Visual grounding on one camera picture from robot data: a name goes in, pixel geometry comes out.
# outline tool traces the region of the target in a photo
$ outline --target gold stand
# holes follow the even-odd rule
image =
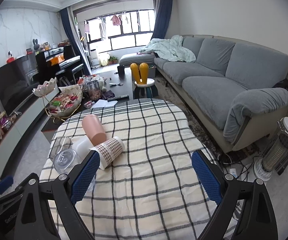
[[[45,99],[47,100],[47,102],[48,102],[47,105],[51,103],[51,102],[46,98],[46,96],[47,96],[48,94],[42,96],[43,105],[44,105],[44,109],[45,109],[46,114],[48,115],[49,118],[52,118],[52,119],[53,119],[53,123],[55,123],[55,124],[57,124],[57,123],[59,122],[59,121],[55,122],[55,120],[57,120],[57,119],[65,122],[65,120],[68,119],[68,118],[70,118],[70,117],[77,111],[77,109],[79,109],[79,107],[81,106],[81,104],[79,104],[78,107],[77,107],[69,116],[65,116],[65,117],[54,117],[54,116],[52,116],[52,115],[47,111],[46,105],[45,105],[45,102],[44,102],[44,98],[45,98]]]

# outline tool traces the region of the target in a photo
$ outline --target plaid tablecloth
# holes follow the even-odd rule
[[[54,135],[76,141],[85,132],[82,119],[96,114],[108,138],[118,136],[125,151],[105,170],[96,173],[93,191],[76,203],[85,225],[96,239],[197,239],[216,203],[210,201],[191,166],[191,154],[208,149],[193,135],[184,113],[175,105],[156,99],[128,101],[108,108],[78,113]],[[59,174],[47,159],[40,181]],[[50,201],[62,239],[68,239]],[[237,207],[226,235],[236,226]]]

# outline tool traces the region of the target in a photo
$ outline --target television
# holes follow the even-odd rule
[[[28,55],[0,67],[0,100],[8,115],[26,102],[39,85],[29,78],[34,71],[36,65]]]

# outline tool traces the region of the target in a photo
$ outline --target potted plant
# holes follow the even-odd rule
[[[111,56],[111,57],[109,57],[108,62],[109,62],[109,64],[117,64],[118,63],[118,58],[114,57],[114,56]]]

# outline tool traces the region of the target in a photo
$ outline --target bunny figurine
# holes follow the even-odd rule
[[[37,39],[33,39],[33,44],[34,44],[34,50],[38,50],[40,45],[38,44],[38,40]]]

